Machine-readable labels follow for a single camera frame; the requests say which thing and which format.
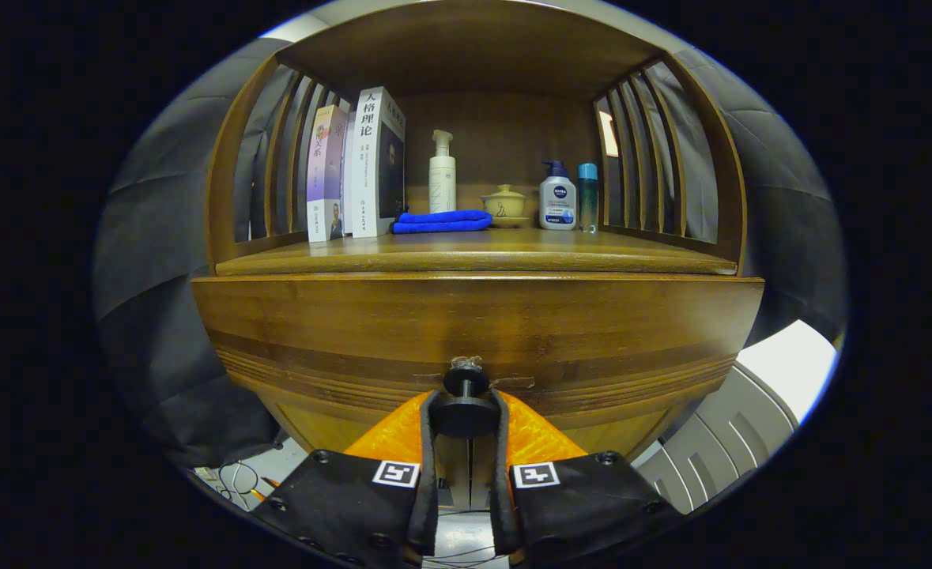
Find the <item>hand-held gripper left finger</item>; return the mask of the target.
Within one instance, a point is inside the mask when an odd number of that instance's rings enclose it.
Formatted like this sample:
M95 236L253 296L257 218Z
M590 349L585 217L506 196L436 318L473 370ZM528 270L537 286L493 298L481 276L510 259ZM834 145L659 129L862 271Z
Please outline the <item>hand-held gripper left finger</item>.
M339 563L418 568L436 550L430 408L439 396L411 397L347 450L311 450L254 508L254 518Z

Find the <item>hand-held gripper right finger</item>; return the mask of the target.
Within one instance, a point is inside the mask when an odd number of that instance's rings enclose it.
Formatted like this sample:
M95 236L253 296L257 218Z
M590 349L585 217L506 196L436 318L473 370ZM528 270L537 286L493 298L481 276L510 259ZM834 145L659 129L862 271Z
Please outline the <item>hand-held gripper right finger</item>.
M516 396L491 399L500 413L491 527L510 565L593 566L682 524L623 454L587 453Z

